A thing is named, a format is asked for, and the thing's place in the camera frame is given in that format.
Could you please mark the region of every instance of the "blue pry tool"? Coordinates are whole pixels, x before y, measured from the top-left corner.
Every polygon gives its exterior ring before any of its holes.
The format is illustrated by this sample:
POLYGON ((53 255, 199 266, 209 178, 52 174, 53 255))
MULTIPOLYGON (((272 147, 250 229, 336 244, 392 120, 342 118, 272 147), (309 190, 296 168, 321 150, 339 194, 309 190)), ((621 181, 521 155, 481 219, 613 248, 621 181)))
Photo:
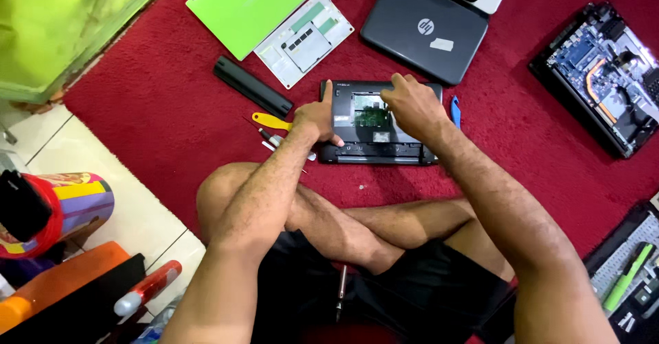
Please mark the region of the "blue pry tool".
POLYGON ((460 108, 457 107, 458 100, 457 96, 453 96, 453 99, 451 100, 451 120, 457 127, 457 129, 460 129, 460 108))

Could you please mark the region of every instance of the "gray laptop lid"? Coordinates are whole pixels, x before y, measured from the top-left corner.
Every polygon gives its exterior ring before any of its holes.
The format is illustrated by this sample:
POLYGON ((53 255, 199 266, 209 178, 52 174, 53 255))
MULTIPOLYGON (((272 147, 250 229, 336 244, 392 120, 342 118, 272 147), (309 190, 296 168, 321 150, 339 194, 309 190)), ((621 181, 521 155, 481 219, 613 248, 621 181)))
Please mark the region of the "gray laptop lid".
POLYGON ((377 0, 361 35, 448 84, 458 84, 488 19, 452 0, 377 0))

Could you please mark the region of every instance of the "person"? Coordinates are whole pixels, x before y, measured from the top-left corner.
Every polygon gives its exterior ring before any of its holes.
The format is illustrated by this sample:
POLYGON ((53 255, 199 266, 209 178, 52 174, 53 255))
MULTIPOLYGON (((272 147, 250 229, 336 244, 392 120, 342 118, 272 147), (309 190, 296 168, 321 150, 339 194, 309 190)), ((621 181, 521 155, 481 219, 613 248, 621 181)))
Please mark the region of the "person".
POLYGON ((465 199, 341 210, 299 185, 313 144, 343 145, 328 80, 323 102, 295 111, 265 163, 225 165, 201 185, 206 254, 162 344, 349 342, 357 334, 342 325, 369 330, 368 342, 464 343, 514 276, 518 343, 617 343, 547 211, 455 127, 429 87, 398 73, 392 82, 380 97, 396 123, 437 155, 465 199), (354 267, 338 323, 333 262, 354 267))

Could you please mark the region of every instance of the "hp logo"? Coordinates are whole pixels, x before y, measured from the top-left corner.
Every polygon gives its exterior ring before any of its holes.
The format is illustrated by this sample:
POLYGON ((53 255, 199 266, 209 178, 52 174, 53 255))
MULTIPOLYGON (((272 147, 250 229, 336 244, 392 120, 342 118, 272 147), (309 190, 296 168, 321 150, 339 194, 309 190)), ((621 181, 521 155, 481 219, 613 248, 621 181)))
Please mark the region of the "hp logo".
POLYGON ((423 19, 418 22, 417 29, 419 33, 427 36, 435 30, 435 24, 433 24, 430 19, 423 19))

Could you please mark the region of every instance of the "man's left hand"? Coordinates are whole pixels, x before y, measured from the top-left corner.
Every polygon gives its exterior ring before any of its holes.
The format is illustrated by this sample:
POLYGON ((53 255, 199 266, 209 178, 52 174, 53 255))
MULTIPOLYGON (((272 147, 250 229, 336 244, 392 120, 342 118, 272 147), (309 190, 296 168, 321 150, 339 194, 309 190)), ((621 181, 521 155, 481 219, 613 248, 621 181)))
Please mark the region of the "man's left hand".
POLYGON ((330 141, 336 146, 343 146, 341 137, 332 130, 332 81, 328 80, 322 102, 312 102, 295 110, 292 121, 293 129, 311 130, 317 133, 318 142, 330 141))

